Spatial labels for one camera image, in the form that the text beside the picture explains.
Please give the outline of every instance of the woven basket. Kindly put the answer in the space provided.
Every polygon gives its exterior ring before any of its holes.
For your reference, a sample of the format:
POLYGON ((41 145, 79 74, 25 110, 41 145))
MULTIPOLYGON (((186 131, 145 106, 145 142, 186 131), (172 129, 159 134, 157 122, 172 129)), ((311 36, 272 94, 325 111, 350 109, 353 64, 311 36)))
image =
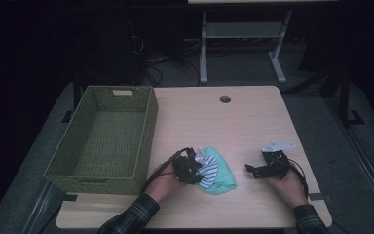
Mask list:
POLYGON ((157 112, 151 87, 88 86, 44 177, 66 192, 138 194, 157 112))

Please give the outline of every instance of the person's right hand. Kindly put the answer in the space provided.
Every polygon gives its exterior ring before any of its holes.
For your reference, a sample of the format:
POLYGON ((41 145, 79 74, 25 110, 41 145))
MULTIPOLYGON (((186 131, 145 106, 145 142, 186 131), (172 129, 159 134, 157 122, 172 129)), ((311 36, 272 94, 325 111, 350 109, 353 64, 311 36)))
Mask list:
POLYGON ((303 190, 303 185, 297 174, 292 170, 289 170, 286 176, 282 179, 269 177, 264 180, 275 188, 280 197, 291 209, 309 204, 303 190))

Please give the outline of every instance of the dark background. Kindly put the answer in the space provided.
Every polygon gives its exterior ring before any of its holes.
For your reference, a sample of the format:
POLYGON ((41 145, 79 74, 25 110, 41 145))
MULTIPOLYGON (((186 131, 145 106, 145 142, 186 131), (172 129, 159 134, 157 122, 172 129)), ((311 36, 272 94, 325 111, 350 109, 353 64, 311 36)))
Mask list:
MULTIPOLYGON (((192 28, 201 22, 188 14, 144 14, 141 20, 150 20, 140 22, 105 11, 65 11, 71 6, 85 4, 0 1, 0 200, 67 84, 78 77, 83 87, 137 85, 148 55, 133 54, 131 35, 182 59, 182 39, 200 33, 192 28)), ((301 63, 305 70, 320 72, 348 60, 352 80, 374 108, 374 1, 341 1, 321 13, 296 11, 286 40, 294 38, 311 39, 301 63)))

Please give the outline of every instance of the human arm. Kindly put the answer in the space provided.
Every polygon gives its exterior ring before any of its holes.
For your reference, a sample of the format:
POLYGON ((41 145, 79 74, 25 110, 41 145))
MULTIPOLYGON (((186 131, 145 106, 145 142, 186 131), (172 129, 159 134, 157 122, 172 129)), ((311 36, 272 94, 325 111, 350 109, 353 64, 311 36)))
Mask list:
POLYGON ((172 164, 166 166, 162 175, 154 179, 123 213, 105 222, 98 234, 140 232, 160 209, 159 203, 185 185, 175 178, 172 164))
POLYGON ((283 179, 274 177, 265 179, 275 188, 280 197, 293 210, 297 227, 304 234, 329 233, 315 208, 309 205, 305 196, 303 185, 295 172, 289 170, 283 179))

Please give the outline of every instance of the person's left hand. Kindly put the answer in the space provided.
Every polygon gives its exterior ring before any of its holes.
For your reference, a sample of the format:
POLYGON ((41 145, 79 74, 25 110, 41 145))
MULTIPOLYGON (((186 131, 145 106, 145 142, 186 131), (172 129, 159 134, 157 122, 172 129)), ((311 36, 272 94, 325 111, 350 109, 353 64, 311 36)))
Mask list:
POLYGON ((155 178, 150 185, 148 185, 145 193, 153 198, 157 203, 161 203, 169 195, 173 194, 178 189, 185 187, 186 183, 180 182, 174 174, 172 164, 166 166, 162 171, 162 175, 155 178))

